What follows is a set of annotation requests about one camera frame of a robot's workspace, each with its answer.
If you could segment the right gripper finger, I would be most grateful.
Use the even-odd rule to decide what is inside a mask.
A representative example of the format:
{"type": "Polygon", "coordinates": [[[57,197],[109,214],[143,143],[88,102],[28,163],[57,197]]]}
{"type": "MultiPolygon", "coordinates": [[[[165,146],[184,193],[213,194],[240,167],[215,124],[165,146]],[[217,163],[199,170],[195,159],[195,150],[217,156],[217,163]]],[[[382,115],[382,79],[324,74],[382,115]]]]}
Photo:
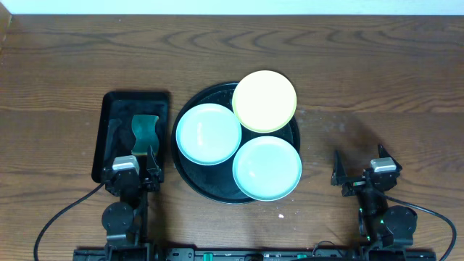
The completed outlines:
{"type": "Polygon", "coordinates": [[[391,156],[390,153],[387,152],[387,150],[382,144],[378,144],[378,155],[380,158],[391,158],[393,163],[396,165],[397,170],[402,170],[401,164],[399,164],[398,161],[396,161],[395,158],[393,158],[393,156],[391,156]]]}
{"type": "Polygon", "coordinates": [[[340,154],[336,150],[334,152],[334,164],[333,164],[333,171],[331,175],[331,185],[341,186],[346,182],[347,182],[347,174],[345,173],[344,166],[341,162],[340,154]]]}

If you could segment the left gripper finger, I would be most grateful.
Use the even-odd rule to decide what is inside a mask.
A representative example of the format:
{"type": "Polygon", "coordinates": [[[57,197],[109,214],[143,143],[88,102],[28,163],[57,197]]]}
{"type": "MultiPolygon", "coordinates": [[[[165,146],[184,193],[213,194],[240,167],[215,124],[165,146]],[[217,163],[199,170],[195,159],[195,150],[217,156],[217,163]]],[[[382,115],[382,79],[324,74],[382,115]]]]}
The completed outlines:
{"type": "Polygon", "coordinates": [[[147,149],[147,156],[146,156],[146,170],[150,175],[153,176],[160,176],[162,174],[162,170],[157,163],[156,156],[154,154],[154,150],[152,145],[149,145],[147,149]]]}
{"type": "Polygon", "coordinates": [[[108,168],[108,164],[112,161],[113,154],[116,151],[115,145],[118,140],[117,130],[121,124],[121,119],[111,119],[109,121],[104,151],[104,168],[108,168]]]}

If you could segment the green yellow sponge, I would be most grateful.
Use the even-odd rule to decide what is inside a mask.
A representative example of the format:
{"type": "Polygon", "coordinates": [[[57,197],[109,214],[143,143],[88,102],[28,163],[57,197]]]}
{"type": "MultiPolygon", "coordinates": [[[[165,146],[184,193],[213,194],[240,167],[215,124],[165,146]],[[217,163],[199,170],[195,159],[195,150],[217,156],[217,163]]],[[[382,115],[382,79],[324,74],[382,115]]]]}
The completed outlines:
{"type": "Polygon", "coordinates": [[[152,154],[157,155],[160,147],[160,140],[156,133],[156,124],[159,117],[156,115],[134,115],[131,122],[131,129],[136,138],[131,150],[134,156],[146,156],[149,148],[152,154]]]}

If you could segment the light green plate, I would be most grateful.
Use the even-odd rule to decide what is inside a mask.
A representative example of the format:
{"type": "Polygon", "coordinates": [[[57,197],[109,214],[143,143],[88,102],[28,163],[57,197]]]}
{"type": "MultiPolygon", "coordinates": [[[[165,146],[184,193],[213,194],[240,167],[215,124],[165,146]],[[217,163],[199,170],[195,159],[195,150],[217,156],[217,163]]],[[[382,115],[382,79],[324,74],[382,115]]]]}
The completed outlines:
{"type": "Polygon", "coordinates": [[[192,107],[175,128],[181,154],[198,165],[225,162],[239,148],[241,137],[241,124],[235,114],[213,103],[192,107]]]}
{"type": "Polygon", "coordinates": [[[275,136],[260,136],[246,142],[236,153],[233,179],[248,197],[271,202],[289,195],[302,176],[297,150],[275,136]]]}

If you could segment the yellow plate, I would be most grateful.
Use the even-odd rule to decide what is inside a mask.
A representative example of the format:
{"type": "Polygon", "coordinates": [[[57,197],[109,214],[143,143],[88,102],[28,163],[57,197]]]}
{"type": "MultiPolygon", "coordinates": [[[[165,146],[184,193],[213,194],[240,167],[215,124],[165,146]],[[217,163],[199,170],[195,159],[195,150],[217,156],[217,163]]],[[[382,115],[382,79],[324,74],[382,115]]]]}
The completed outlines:
{"type": "Polygon", "coordinates": [[[257,133],[271,133],[293,118],[297,94],[284,75],[260,70],[239,81],[233,92],[232,107],[245,128],[257,133]]]}

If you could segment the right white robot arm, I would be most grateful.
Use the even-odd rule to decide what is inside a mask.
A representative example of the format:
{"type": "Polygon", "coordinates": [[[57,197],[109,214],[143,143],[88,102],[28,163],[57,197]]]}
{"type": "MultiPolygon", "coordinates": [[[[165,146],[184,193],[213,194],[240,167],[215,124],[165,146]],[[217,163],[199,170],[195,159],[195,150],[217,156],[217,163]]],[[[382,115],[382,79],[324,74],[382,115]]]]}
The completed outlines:
{"type": "Polygon", "coordinates": [[[406,260],[406,248],[413,245],[417,213],[409,207],[389,206],[385,192],[397,185],[402,166],[378,145],[378,158],[360,176],[348,176],[340,154],[334,153],[332,186],[341,186],[343,196],[356,196],[360,234],[368,243],[359,250],[361,260],[406,260]]]}

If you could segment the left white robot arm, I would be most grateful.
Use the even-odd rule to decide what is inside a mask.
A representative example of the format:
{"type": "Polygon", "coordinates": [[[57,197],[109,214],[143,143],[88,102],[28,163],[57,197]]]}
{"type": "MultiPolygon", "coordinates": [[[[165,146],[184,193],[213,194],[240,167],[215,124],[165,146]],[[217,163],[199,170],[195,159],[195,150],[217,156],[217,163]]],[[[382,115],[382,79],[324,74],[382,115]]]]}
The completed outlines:
{"type": "Polygon", "coordinates": [[[104,260],[157,260],[159,255],[148,240],[148,193],[157,192],[164,181],[158,162],[160,138],[155,115],[135,115],[131,130],[135,144],[127,156],[116,157],[104,172],[105,189],[119,198],[102,214],[107,232],[104,260]]]}

